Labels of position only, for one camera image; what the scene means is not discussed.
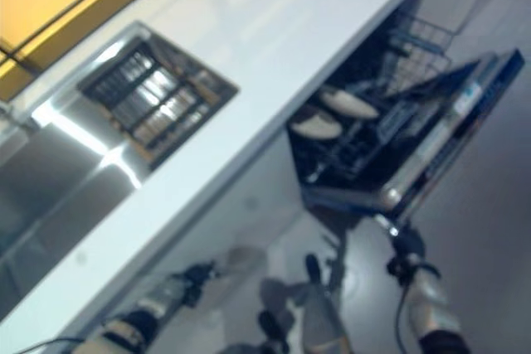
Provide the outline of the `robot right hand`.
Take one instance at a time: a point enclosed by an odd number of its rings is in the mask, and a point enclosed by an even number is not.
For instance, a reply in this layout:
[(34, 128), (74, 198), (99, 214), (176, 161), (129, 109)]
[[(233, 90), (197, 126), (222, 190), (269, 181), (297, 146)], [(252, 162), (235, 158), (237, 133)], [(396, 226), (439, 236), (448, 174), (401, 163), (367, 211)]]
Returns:
[(392, 258), (387, 262), (388, 273), (401, 286), (407, 286), (426, 257), (420, 233), (409, 224), (397, 225), (382, 214), (374, 215), (373, 220), (383, 228), (393, 248)]

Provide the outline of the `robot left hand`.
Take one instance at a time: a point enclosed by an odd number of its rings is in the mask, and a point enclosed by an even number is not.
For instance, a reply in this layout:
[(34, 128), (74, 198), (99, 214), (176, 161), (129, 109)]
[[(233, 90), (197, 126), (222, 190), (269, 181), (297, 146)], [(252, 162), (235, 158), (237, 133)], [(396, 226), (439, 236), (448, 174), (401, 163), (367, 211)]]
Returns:
[(205, 284), (221, 276), (222, 273), (215, 261), (194, 264), (182, 272), (170, 274), (171, 279), (176, 279), (183, 284), (184, 293), (181, 302), (190, 308), (195, 307), (199, 302)]

